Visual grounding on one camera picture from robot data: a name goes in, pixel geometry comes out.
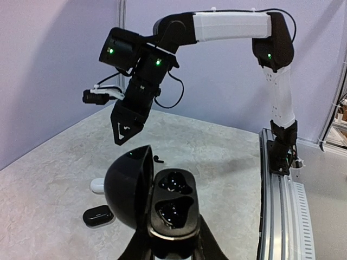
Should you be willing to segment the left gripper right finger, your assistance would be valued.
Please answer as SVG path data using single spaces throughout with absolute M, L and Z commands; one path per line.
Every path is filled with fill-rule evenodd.
M 198 260 L 228 260 L 228 257 L 219 247 L 207 222 L 200 215 L 201 226 L 197 240 L 197 247 L 194 250 L 194 259 Z

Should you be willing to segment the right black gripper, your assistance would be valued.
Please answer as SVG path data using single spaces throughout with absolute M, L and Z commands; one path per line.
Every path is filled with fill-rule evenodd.
M 163 79 L 132 77 L 123 100 L 118 100 L 111 113 L 111 125 L 116 145 L 123 145 L 143 130 L 153 100 L 159 93 Z

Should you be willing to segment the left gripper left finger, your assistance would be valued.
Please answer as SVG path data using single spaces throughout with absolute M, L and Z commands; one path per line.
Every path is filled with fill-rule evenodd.
M 136 229 L 133 237 L 118 260 L 149 260 L 152 259 L 150 239 L 146 231 Z

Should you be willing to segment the black earbud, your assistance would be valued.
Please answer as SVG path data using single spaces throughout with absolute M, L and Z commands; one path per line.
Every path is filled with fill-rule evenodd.
M 154 162 L 156 162 L 156 163 L 160 163 L 160 164 L 165 163 L 165 161 L 164 161 L 164 160 L 161 160 L 161 159 L 159 158 L 159 156 L 157 156 L 157 155 L 154 155 L 154 156 L 153 156 L 153 160 L 154 160 Z

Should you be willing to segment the black round charging case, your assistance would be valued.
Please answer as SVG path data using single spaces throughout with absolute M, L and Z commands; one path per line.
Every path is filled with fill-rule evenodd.
M 125 225 L 144 227 L 149 236 L 168 241 L 196 237 L 201 218 L 196 180 L 181 168 L 155 172 L 149 145 L 116 159 L 104 179 L 112 213 Z

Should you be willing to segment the white earbud charging case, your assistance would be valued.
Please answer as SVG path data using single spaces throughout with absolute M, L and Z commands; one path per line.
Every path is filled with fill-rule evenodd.
M 90 182 L 90 189 L 95 194 L 104 194 L 104 178 L 95 178 Z

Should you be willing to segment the black oval charging case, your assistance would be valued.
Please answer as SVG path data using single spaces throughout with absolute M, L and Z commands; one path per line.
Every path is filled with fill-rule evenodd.
M 82 215 L 82 220 L 89 228 L 94 228 L 111 222 L 114 214 L 107 205 L 100 205 L 86 210 Z

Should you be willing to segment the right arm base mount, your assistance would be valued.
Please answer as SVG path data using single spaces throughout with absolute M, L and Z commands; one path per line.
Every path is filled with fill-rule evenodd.
M 267 158 L 269 172 L 280 176 L 290 175 L 290 169 L 301 169 L 304 167 L 304 161 L 297 155 L 297 147 L 286 146 L 278 140 L 267 141 Z

